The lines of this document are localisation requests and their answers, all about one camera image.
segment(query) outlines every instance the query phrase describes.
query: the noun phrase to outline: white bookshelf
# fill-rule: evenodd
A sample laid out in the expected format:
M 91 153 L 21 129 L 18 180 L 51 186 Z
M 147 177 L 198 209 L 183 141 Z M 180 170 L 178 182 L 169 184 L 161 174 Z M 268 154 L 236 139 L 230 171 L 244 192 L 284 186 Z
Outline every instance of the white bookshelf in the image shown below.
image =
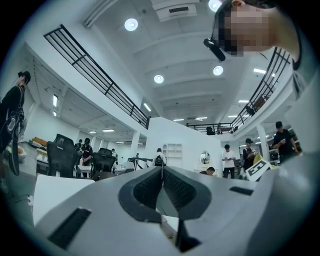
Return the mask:
M 167 166 L 182 167 L 182 144 L 164 144 L 162 152 Z

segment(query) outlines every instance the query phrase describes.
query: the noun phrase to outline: ceiling vent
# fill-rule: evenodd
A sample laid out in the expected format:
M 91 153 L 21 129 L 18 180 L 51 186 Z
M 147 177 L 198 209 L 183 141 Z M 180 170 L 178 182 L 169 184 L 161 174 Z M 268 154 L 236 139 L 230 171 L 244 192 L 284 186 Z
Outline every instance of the ceiling vent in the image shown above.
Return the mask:
M 176 18 L 196 16 L 196 3 L 200 0 L 151 0 L 161 22 Z

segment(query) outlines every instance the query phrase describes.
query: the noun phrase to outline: bag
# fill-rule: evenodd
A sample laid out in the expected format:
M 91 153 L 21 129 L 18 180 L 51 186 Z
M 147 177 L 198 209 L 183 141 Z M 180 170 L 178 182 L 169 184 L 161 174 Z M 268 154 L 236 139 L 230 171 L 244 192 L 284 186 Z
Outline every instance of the bag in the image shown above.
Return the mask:
M 162 166 L 163 163 L 164 163 L 164 160 L 161 158 L 160 155 L 158 155 L 154 160 L 154 166 Z

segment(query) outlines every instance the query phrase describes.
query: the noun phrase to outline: white ceiling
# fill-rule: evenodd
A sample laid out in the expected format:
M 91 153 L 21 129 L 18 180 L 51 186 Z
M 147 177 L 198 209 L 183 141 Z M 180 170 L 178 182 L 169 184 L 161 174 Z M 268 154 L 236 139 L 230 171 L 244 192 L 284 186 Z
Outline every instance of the white ceiling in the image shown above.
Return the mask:
M 26 62 L 32 80 L 28 89 L 33 99 L 49 112 L 57 112 L 57 117 L 66 123 L 88 133 L 96 131 L 94 136 L 112 142 L 130 142 L 134 131 L 110 116 L 89 99 L 72 90 L 72 86 L 64 83 L 57 74 L 40 63 L 25 49 Z M 57 107 L 53 106 L 53 95 L 58 96 Z M 114 129 L 114 132 L 102 132 Z M 146 143 L 146 138 L 140 136 L 140 143 Z
M 236 104 L 238 100 L 248 100 L 261 81 L 262 76 L 257 77 L 253 69 L 266 69 L 273 49 L 263 53 L 267 59 L 258 53 L 245 57 L 226 54 L 226 60 L 219 63 L 203 44 L 212 33 L 214 12 L 207 0 L 195 3 L 195 7 L 195 16 L 161 22 L 151 0 L 118 0 L 95 26 L 116 53 L 125 49 L 132 55 L 139 75 L 154 90 L 166 118 L 184 118 L 186 123 L 190 117 L 208 117 L 208 124 L 229 123 L 232 119 L 228 115 L 238 114 L 244 107 Z M 124 27 L 129 18 L 138 21 L 135 31 Z M 213 69 L 218 65 L 224 72 L 215 76 Z M 127 68 L 137 71 L 130 65 Z M 155 83 L 155 75 L 162 75 L 164 82 Z

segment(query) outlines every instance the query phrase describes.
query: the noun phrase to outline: white t-shirt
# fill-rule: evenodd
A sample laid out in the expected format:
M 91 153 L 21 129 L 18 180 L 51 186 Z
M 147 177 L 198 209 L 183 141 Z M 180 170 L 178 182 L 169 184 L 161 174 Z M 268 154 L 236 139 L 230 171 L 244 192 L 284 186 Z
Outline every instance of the white t-shirt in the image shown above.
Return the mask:
M 222 154 L 222 159 L 224 158 L 235 158 L 235 153 L 233 151 L 229 151 L 229 152 L 223 152 Z M 234 160 L 225 160 L 224 161 L 224 168 L 231 168 L 231 167 L 235 167 L 235 162 Z

